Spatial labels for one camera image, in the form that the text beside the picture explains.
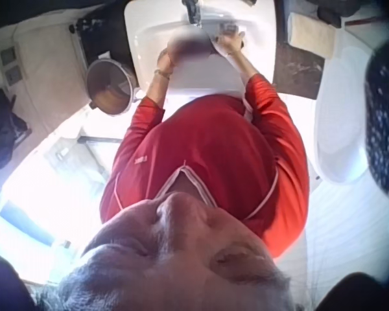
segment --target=hand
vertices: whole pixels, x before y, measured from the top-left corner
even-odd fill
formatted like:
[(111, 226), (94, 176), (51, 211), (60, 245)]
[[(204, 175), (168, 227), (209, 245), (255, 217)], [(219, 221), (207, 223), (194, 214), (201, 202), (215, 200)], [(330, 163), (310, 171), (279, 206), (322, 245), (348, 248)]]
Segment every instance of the hand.
[(219, 25), (219, 35), (216, 40), (215, 47), (221, 54), (229, 55), (240, 52), (243, 48), (243, 39), (245, 37), (244, 32), (227, 31), (224, 29), (224, 25)]
[(157, 68), (164, 73), (172, 74), (174, 71), (174, 64), (172, 63), (167, 49), (162, 50), (157, 60)]

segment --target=bag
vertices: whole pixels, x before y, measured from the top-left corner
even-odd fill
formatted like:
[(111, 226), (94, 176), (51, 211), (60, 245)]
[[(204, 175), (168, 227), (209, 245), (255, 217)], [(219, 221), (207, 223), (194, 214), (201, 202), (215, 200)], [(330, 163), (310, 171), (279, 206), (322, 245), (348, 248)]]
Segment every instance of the bag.
[(0, 89), (0, 169), (12, 159), (13, 149), (18, 137), (27, 132), (25, 121), (12, 113), (16, 96), (9, 101)]

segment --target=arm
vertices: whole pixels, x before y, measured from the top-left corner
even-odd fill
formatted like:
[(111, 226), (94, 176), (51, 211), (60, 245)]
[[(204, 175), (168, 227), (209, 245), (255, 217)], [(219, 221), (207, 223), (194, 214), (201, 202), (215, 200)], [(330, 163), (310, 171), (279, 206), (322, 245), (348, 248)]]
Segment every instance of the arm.
[(160, 54), (158, 70), (154, 73), (153, 80), (148, 88), (147, 95), (142, 99), (134, 113), (131, 125), (127, 129), (125, 137), (114, 159), (113, 173), (129, 162), (137, 150), (141, 141), (156, 125), (161, 123), (164, 115), (164, 101), (169, 86), (170, 75), (174, 66), (167, 52)]
[(273, 257), (278, 257), (302, 232), (309, 203), (307, 157), (286, 105), (272, 85), (241, 52), (242, 34), (220, 36), (218, 44), (246, 85), (245, 98), (254, 110), (253, 125), (267, 141), (278, 171), (273, 198), (266, 208), (273, 208), (274, 218), (266, 224), (265, 215), (257, 213), (245, 224), (259, 234)]
[(160, 55), (158, 69), (160, 72), (156, 71), (154, 74), (147, 95), (138, 105), (132, 117), (131, 125), (127, 129), (124, 139), (115, 155), (112, 176), (102, 195), (99, 207), (100, 217), (103, 223), (118, 212), (109, 210), (111, 206), (117, 205), (113, 192), (118, 173), (130, 161), (146, 135), (163, 120), (163, 106), (169, 86), (168, 77), (170, 77), (174, 69), (167, 53)]

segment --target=red shirt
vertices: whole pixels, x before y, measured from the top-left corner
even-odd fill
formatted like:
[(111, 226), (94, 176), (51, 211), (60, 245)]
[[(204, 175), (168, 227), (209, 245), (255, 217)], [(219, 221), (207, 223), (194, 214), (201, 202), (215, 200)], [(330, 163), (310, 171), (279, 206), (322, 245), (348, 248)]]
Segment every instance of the red shirt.
[(307, 219), (307, 158), (286, 105), (261, 75), (250, 79), (245, 99), (254, 110), (252, 123), (243, 117), (242, 100), (227, 95), (198, 98), (165, 122), (165, 111), (144, 98), (115, 156), (100, 204), (102, 221), (154, 199), (187, 166), (214, 204), (280, 256)]

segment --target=white sink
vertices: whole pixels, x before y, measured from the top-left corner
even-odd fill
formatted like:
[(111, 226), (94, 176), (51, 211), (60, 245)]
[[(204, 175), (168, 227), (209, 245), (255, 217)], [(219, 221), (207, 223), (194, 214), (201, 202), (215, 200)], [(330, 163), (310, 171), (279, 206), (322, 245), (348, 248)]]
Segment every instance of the white sink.
[[(245, 31), (244, 53), (269, 81), (274, 75), (276, 18), (273, 0), (260, 0), (253, 7), (241, 0), (199, 0), (202, 27), (215, 36), (219, 23), (234, 21)], [(160, 52), (173, 34), (189, 25), (181, 0), (138, 0), (125, 8), (125, 21), (137, 79), (146, 91), (156, 70)], [(184, 62), (172, 76), (170, 95), (200, 96), (236, 91), (244, 86), (238, 73), (223, 57)]]

